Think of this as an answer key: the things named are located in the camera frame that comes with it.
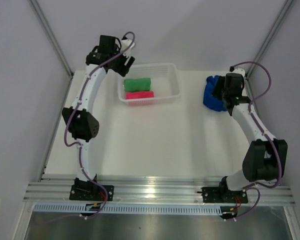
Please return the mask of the blue towel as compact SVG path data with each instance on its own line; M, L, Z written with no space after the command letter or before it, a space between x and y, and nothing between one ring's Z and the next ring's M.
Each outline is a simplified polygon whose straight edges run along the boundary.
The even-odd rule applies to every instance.
M203 92L203 104L210 110L216 112L226 112L227 109L224 107L222 100L213 96L213 90L218 82L219 76L208 76L206 78L206 86Z

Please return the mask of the green towel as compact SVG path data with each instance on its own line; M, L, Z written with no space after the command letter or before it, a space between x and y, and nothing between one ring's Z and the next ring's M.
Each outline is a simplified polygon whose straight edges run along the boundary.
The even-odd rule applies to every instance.
M126 92L150 91L151 79L146 78L126 78L123 80L124 90Z

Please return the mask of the pink towel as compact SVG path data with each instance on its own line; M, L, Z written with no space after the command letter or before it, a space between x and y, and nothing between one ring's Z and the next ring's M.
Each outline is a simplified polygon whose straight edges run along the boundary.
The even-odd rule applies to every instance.
M126 92L125 99L133 100L133 99L147 99L154 98L155 94L153 91L135 91L135 92Z

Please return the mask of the white plastic basket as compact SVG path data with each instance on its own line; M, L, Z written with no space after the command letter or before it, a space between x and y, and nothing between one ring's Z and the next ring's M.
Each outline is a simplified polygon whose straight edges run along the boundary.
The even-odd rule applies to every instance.
M125 80L132 79L137 86L146 83L149 97L127 98ZM181 98L180 77L173 63L133 65L125 77L117 78L118 99L128 106L173 103Z

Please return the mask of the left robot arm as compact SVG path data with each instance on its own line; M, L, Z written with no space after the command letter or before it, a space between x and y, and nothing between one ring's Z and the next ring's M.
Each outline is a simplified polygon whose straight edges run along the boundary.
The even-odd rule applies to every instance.
M131 50L135 46L132 38L101 35L96 45L85 59L85 74L78 94L69 107L62 109L66 124L63 140L67 147L77 146L79 170L71 187L70 200L106 200L109 186L97 182L97 173L92 166L92 143L99 133L100 123L93 116L93 106L108 71L112 70L124 77L135 61Z

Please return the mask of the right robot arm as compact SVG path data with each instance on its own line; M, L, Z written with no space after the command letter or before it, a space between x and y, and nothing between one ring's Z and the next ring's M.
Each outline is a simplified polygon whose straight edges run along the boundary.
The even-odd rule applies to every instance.
M285 170L287 142L277 139L267 130L250 98L243 95L243 88L243 75L230 72L218 77L212 92L212 96L222 101L229 115L239 124L249 143L241 170L223 177L219 183L218 196L224 202L255 186L278 187Z

